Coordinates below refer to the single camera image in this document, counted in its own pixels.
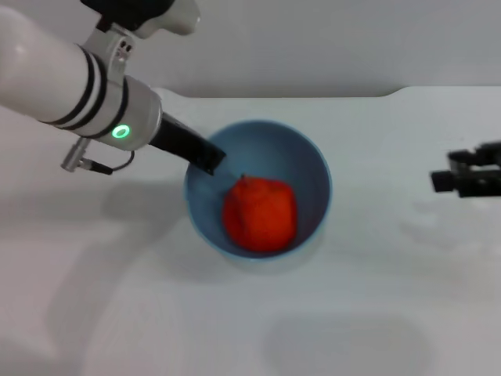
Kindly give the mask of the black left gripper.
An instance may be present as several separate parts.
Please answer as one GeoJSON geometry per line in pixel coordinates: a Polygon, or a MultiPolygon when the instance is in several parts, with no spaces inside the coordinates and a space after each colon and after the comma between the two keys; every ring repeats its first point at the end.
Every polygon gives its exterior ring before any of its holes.
{"type": "Polygon", "coordinates": [[[167,113],[163,113],[159,128],[150,145],[191,163],[208,175],[223,162],[226,153],[204,140],[191,128],[167,113]]]}

